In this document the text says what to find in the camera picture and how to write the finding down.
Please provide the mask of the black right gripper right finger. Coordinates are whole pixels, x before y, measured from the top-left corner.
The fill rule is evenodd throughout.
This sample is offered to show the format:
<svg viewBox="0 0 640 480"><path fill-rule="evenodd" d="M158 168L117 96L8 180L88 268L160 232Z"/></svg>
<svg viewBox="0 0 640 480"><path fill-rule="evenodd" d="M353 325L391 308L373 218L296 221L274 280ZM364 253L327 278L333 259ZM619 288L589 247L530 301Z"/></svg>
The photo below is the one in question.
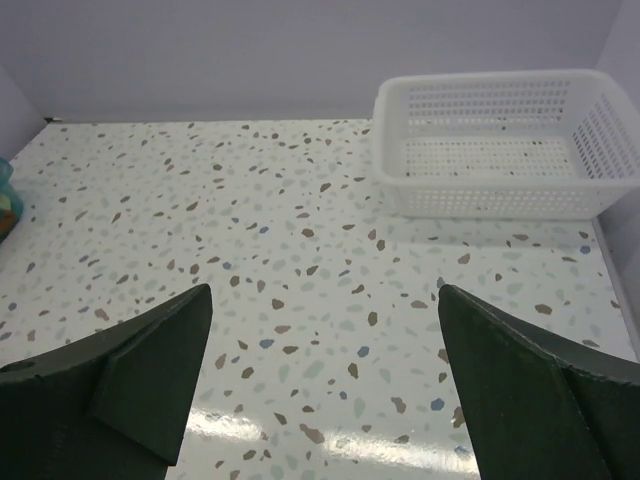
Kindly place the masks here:
<svg viewBox="0 0 640 480"><path fill-rule="evenodd" d="M638 478L638 363L454 285L438 316L481 478Z"/></svg>

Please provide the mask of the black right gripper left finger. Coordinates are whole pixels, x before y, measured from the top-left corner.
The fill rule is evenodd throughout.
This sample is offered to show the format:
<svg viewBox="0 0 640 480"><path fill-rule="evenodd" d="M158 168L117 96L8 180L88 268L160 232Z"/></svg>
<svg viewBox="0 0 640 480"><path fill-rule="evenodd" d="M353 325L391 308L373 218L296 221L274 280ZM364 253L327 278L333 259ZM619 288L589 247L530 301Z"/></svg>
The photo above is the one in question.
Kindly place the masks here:
<svg viewBox="0 0 640 480"><path fill-rule="evenodd" d="M4 479L163 479L178 462L212 321L197 285L1 369Z"/></svg>

